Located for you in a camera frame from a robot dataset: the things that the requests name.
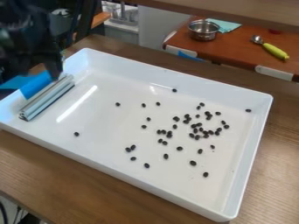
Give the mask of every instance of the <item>black bean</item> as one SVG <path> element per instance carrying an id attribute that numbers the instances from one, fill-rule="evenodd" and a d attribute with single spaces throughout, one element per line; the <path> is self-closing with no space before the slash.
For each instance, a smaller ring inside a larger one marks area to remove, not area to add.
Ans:
<path id="1" fill-rule="evenodd" d="M 179 122 L 179 117 L 178 117 L 178 116 L 174 116 L 174 117 L 172 118 L 172 120 L 174 120 L 174 121 L 176 121 L 176 122 Z"/>
<path id="2" fill-rule="evenodd" d="M 195 166 L 196 162 L 192 160 L 192 161 L 190 161 L 190 165 Z"/>

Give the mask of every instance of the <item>cable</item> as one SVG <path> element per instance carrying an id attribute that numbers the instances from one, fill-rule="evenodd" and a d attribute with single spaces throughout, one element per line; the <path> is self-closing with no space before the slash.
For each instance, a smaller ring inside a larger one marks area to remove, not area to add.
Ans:
<path id="1" fill-rule="evenodd" d="M 3 216 L 3 224 L 8 224 L 7 213 L 6 213 L 4 205 L 2 204 L 1 201 L 0 201 L 0 210 L 1 210 L 1 213 Z"/>

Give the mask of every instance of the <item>yellow handle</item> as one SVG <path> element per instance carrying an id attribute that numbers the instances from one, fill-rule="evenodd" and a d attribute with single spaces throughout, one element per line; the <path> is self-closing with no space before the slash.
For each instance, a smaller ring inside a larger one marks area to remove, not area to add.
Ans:
<path id="1" fill-rule="evenodd" d="M 288 60 L 289 56 L 287 53 L 282 51 L 281 49 L 277 48 L 276 46 L 270 45 L 270 44 L 263 44 L 263 46 L 272 53 L 275 57 L 281 59 L 281 60 Z"/>

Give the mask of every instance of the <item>blue object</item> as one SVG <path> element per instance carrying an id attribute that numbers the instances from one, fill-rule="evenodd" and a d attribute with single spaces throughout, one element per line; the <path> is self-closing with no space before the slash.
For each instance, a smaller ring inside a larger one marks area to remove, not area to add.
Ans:
<path id="1" fill-rule="evenodd" d="M 218 25 L 220 27 L 219 32 L 222 33 L 233 31 L 241 26 L 241 24 L 235 24 L 235 23 L 213 19 L 213 18 L 208 18 L 206 19 L 206 21 L 213 22 L 214 24 Z"/>

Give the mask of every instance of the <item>white plastic tray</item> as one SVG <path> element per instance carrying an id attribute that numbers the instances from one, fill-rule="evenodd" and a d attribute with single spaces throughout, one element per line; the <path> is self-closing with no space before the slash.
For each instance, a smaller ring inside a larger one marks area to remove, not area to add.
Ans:
<path id="1" fill-rule="evenodd" d="M 67 59 L 65 72 L 74 75 L 76 86 L 30 122 L 17 118 L 25 104 L 20 92 L 0 101 L 1 127 L 214 221 L 237 216 L 271 95 L 91 49 Z M 200 102 L 205 107 L 196 110 Z M 206 121 L 205 111 L 222 115 Z M 207 129 L 221 126 L 221 120 L 230 129 L 195 141 L 188 136 L 190 125 L 181 119 L 173 138 L 164 137 L 168 145 L 157 143 L 156 130 L 171 130 L 172 117 L 184 114 Z M 141 129 L 143 124 L 148 128 Z M 136 150 L 127 153 L 125 148 L 132 144 Z M 184 150 L 177 151 L 178 146 Z M 204 152 L 199 155 L 198 149 Z M 167 161 L 164 153 L 170 156 Z"/>

